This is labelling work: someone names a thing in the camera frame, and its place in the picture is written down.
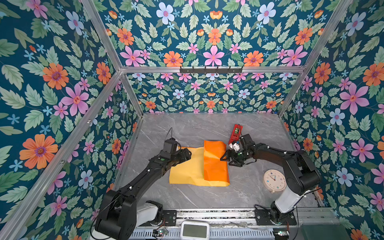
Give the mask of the black hook rail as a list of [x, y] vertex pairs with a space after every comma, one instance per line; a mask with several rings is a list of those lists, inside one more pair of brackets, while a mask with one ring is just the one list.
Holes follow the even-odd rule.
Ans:
[[237, 74], [243, 72], [243, 67], [180, 67], [182, 74]]

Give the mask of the white round clock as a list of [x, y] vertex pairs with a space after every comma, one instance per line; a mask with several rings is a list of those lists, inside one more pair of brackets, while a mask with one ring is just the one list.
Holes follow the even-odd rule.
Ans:
[[281, 192], [287, 187], [285, 176], [278, 170], [267, 170], [263, 177], [263, 184], [271, 193]]

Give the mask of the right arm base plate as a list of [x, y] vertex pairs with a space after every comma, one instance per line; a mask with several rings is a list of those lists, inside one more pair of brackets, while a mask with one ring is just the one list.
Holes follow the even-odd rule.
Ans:
[[265, 210], [265, 209], [255, 209], [255, 219], [257, 225], [259, 226], [267, 226], [267, 225], [289, 225], [296, 226], [297, 220], [294, 215], [294, 211], [290, 211], [288, 213], [280, 213], [278, 210]]

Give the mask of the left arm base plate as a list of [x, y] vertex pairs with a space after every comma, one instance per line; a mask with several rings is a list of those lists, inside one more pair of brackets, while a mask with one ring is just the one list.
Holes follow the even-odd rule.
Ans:
[[156, 216], [154, 220], [143, 223], [139, 227], [174, 227], [176, 226], [177, 214], [176, 210], [163, 210], [160, 216]]

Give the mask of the red tape dispenser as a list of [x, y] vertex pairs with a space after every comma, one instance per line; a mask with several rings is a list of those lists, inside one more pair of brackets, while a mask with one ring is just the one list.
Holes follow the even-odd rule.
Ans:
[[241, 125], [239, 124], [234, 125], [228, 144], [237, 142], [240, 139], [240, 137], [242, 136], [242, 129], [243, 127]]

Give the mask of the white display device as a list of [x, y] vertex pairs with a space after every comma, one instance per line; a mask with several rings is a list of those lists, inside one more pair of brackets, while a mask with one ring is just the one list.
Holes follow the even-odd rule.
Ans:
[[183, 221], [180, 238], [182, 240], [209, 240], [210, 225], [203, 221]]

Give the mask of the green mat bottom right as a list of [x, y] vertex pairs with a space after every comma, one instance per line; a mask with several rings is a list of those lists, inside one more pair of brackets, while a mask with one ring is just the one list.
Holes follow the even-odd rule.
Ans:
[[305, 240], [349, 240], [342, 225], [304, 225], [301, 227]]

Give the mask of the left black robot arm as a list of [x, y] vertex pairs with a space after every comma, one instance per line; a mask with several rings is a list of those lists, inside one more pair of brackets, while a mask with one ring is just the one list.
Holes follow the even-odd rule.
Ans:
[[162, 204], [147, 201], [139, 207], [138, 202], [167, 171], [191, 158], [192, 152], [182, 148], [175, 138], [165, 140], [163, 149], [149, 159], [146, 168], [138, 176], [117, 191], [106, 193], [94, 220], [92, 238], [95, 238], [95, 233], [100, 233], [107, 236], [107, 240], [127, 240], [136, 227], [147, 223], [162, 224]]

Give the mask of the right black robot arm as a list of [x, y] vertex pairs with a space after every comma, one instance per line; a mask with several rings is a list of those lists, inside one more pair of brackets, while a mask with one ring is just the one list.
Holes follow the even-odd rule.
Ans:
[[241, 136], [239, 144], [231, 143], [230, 149], [220, 158], [234, 167], [243, 167], [249, 159], [265, 160], [283, 168], [287, 186], [269, 210], [270, 220], [276, 225], [290, 218], [297, 203], [322, 180], [315, 164], [304, 151], [285, 151], [263, 143], [256, 144], [249, 134]]

